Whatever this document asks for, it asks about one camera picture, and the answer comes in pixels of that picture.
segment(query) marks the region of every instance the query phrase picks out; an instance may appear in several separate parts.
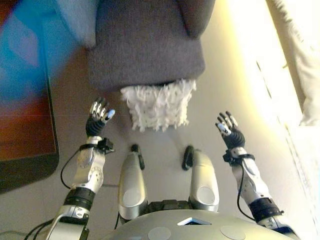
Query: beige floor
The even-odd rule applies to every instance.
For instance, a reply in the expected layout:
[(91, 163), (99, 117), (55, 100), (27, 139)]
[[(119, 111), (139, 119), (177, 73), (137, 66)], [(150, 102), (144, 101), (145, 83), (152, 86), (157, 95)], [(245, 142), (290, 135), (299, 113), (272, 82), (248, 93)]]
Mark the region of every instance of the beige floor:
[[(197, 91), (188, 107), (190, 124), (166, 132), (131, 130), (131, 120), (118, 93), (95, 90), (87, 78), (86, 54), (78, 50), (59, 77), (52, 79), (52, 101), (60, 151), (56, 172), (45, 180), (0, 195), (0, 232), (28, 232), (52, 218), (68, 193), (60, 183), (60, 170), (73, 152), (86, 141), (85, 123), (92, 101), (104, 95), (116, 115), (103, 136), (110, 138), (116, 152), (108, 155), (104, 165), (104, 183), (117, 184), (121, 164), (129, 147), (138, 143), (145, 160), (144, 180), (149, 201), (187, 200), (191, 172), (181, 169), (182, 156), (188, 144), (206, 152), (215, 167), (218, 180), (219, 211), (244, 218), (236, 205), (236, 181), (222, 155), (223, 141), (214, 122), (220, 111), (229, 110), (245, 133), (248, 152), (254, 154), (261, 176), (269, 186), (278, 206), (285, 211), (302, 239), (316, 239), (315, 227), (307, 207), (299, 176), (285, 140), (277, 135), (276, 120), (264, 119), (243, 88), (245, 73), (241, 66), (234, 33), (227, 31), (224, 5), (217, 1), (209, 26), (202, 36), (206, 70), (197, 82)], [(75, 161), (65, 169), (65, 180), (72, 181)], [(103, 187), (91, 209), (89, 239), (99, 239), (114, 227), (117, 217), (117, 189)], [(0, 240), (23, 239), (14, 233), (0, 235)]]

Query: white curtain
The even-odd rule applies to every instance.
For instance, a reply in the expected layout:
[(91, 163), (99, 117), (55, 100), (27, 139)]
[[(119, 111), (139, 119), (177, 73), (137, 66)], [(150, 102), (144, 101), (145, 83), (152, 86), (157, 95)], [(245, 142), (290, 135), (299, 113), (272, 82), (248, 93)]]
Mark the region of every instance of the white curtain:
[(320, 233), (320, 0), (273, 0), (283, 15), (305, 95), (300, 126), (287, 128), (304, 191)]

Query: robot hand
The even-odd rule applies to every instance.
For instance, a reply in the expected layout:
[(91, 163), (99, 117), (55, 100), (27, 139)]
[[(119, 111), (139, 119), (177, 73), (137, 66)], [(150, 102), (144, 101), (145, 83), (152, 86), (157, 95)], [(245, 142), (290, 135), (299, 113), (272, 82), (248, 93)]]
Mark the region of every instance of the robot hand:
[(91, 105), (85, 126), (88, 137), (99, 136), (106, 123), (115, 115), (116, 111), (108, 110), (108, 105), (106, 99), (101, 97), (98, 97)]
[(218, 116), (219, 123), (216, 123), (216, 127), (219, 129), (222, 139), (224, 140), (226, 147), (231, 150), (238, 147), (245, 146), (245, 136), (238, 129), (238, 123), (234, 116), (230, 112), (226, 111), (226, 116), (220, 112)]

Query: gray armchair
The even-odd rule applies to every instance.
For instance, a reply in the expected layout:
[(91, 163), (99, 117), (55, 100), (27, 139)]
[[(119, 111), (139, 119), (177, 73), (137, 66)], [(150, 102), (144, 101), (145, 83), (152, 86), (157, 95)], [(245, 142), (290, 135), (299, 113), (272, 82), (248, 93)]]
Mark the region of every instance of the gray armchair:
[(194, 79), (205, 69), (199, 37), (215, 0), (56, 2), (71, 32), (88, 47), (88, 77), (100, 89)]

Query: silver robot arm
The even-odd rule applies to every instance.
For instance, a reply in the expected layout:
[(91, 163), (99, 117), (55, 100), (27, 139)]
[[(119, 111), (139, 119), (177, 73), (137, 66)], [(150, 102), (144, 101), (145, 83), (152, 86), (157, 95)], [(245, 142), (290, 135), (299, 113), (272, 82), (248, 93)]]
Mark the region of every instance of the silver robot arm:
[(99, 135), (115, 111), (107, 110), (104, 98), (98, 98), (91, 106), (86, 123), (86, 144), (80, 147), (77, 170), (73, 184), (54, 218), (46, 240), (85, 240), (86, 228), (94, 197), (103, 184), (105, 155), (113, 152), (113, 144)]
[(238, 129), (236, 119), (227, 111), (226, 115), (220, 113), (217, 118), (219, 123), (215, 125), (219, 129), (222, 139), (228, 150), (223, 156), (232, 168), (232, 173), (237, 182), (238, 192), (250, 208), (254, 217), (251, 218), (239, 210), (247, 217), (255, 220), (257, 224), (284, 234), (292, 239), (299, 239), (289, 221), (283, 216), (278, 206), (273, 201), (268, 186), (262, 180), (259, 169), (255, 163), (253, 155), (248, 154), (244, 149), (245, 137)]

